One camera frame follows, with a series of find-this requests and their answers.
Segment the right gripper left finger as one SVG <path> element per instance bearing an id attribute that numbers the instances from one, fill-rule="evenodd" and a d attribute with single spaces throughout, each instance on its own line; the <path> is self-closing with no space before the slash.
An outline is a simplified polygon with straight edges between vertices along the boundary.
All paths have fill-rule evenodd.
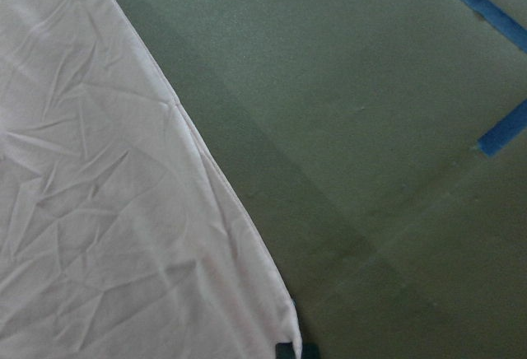
<path id="1" fill-rule="evenodd" d="M 275 346 L 276 359 L 295 359 L 295 351 L 292 343 L 277 343 Z"/>

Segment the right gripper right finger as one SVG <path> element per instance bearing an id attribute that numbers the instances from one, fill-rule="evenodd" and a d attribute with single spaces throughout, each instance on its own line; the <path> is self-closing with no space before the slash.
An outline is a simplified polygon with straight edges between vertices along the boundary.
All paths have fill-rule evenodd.
<path id="1" fill-rule="evenodd" d="M 301 359 L 320 359 L 319 347 L 315 343 L 302 345 Z"/>

